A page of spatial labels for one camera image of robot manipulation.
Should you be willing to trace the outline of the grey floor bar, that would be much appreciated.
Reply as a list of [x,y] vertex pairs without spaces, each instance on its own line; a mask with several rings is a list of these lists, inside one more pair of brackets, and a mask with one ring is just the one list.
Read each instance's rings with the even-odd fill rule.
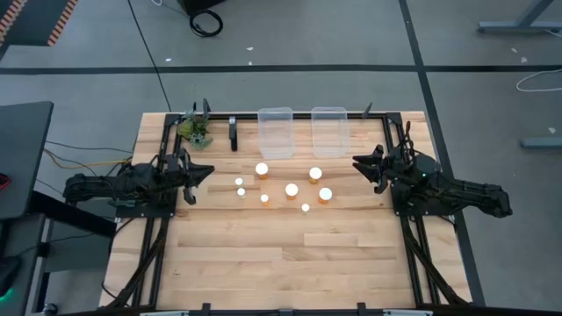
[[562,149],[562,137],[532,137],[521,140],[524,148]]

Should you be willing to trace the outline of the black mat orange striped edges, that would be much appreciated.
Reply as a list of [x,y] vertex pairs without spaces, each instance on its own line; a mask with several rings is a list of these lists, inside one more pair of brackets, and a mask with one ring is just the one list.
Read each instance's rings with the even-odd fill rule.
[[0,47],[54,46],[77,4],[78,0],[0,0]]

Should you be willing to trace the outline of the grey table leg frame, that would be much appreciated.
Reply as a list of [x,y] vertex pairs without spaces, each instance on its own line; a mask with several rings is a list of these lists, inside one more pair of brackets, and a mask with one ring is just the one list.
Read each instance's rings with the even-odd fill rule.
[[534,0],[514,21],[481,21],[478,22],[477,31],[548,31],[560,32],[562,22],[538,21],[537,19],[554,2],[554,0]]

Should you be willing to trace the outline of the black device with light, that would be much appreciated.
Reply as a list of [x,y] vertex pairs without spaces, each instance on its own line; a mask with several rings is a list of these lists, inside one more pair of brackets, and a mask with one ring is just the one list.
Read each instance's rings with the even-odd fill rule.
[[0,259],[0,302],[5,301],[12,293],[21,264],[22,259],[19,255]]

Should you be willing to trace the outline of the black aluminium table frame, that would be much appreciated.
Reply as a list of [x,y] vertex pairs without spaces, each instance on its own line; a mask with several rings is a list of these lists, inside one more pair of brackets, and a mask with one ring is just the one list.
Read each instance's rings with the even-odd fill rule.
[[[257,116],[236,115],[238,150],[231,150],[229,115],[212,116],[212,145],[193,152],[196,163],[215,171],[195,189],[197,203],[179,202],[169,221],[162,254],[148,269],[139,305],[156,311],[219,312],[248,310],[409,308],[443,302],[403,240],[400,219],[388,194],[377,195],[352,165],[355,154],[399,140],[399,122],[411,124],[415,145],[431,153],[433,144],[420,111],[349,115],[350,145],[341,158],[313,155],[312,124],[304,112],[293,120],[295,151],[286,160],[268,161],[262,180],[256,164]],[[322,177],[309,182],[309,170]],[[243,179],[237,186],[236,178]],[[288,200],[285,186],[299,193]],[[333,197],[318,200],[327,187]],[[239,198],[237,190],[246,191]],[[264,206],[260,196],[269,196]],[[309,204],[303,213],[301,206]]]

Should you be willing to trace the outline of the black clamp bracket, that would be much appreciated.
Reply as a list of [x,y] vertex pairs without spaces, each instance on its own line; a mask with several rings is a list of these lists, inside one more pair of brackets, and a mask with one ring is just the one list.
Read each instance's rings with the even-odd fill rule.
[[237,140],[237,119],[235,116],[232,116],[228,120],[229,124],[229,139],[231,150],[236,152],[238,150],[238,140]]

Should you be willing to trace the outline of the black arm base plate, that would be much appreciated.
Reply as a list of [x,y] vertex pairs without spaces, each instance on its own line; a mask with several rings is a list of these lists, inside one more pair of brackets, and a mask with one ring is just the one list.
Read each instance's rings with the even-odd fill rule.
[[166,219],[175,215],[175,207],[171,205],[118,205],[116,207],[117,218]]
[[399,216],[451,215],[458,210],[452,202],[447,202],[436,197],[415,195],[411,192],[391,189],[393,209]]

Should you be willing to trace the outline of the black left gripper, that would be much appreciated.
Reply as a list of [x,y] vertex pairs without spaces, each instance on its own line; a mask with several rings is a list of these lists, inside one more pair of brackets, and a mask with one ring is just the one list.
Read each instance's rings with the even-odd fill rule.
[[167,162],[167,171],[171,183],[175,187],[183,186],[184,201],[189,205],[197,203],[197,199],[193,194],[193,188],[197,184],[201,184],[214,171],[213,165],[192,164],[191,158],[187,151],[181,147],[176,154],[167,154],[165,156]]

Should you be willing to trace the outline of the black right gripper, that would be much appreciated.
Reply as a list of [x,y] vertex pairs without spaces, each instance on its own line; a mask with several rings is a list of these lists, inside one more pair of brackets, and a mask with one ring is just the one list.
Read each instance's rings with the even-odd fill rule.
[[408,146],[398,146],[393,147],[387,156],[383,156],[383,153],[384,147],[378,144],[371,154],[354,155],[352,159],[363,164],[356,165],[356,169],[370,183],[376,183],[375,193],[383,193],[388,183],[391,183],[394,194],[410,194],[414,181],[407,173],[413,166],[415,150]]

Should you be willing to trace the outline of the clear plastic bin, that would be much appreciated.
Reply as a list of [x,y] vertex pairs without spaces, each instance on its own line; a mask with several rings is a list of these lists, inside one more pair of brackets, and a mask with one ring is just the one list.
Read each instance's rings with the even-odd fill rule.
[[262,108],[258,117],[258,146],[265,160],[289,159],[294,154],[293,111],[289,107]]
[[341,158],[349,151],[347,110],[342,107],[314,107],[311,110],[313,154],[317,158]]

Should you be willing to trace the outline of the black equipment base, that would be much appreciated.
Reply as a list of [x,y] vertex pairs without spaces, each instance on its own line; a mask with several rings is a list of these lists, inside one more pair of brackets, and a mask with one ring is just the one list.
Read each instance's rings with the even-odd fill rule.
[[210,9],[225,1],[226,0],[177,0],[177,3],[188,15],[191,15],[193,12]]

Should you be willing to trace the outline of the artificial green succulent plant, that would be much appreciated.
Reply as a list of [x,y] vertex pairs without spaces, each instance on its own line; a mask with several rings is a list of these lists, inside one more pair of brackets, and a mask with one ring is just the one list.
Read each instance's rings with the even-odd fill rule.
[[183,122],[178,126],[177,134],[188,140],[193,149],[204,150],[213,143],[207,130],[209,118],[208,113],[197,115],[195,111],[189,111],[182,116]]

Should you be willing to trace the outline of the black desk crossbar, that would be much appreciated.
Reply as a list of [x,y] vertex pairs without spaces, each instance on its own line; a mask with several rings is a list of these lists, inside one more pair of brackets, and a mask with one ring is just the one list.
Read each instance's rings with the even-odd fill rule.
[[32,193],[28,208],[31,213],[41,213],[51,220],[107,238],[113,237],[117,227],[108,219],[82,211],[37,191]]

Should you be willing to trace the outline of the black desk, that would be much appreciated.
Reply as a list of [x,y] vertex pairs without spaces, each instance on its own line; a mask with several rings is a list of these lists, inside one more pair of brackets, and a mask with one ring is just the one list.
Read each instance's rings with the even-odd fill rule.
[[0,105],[0,221],[25,216],[39,170],[54,104]]

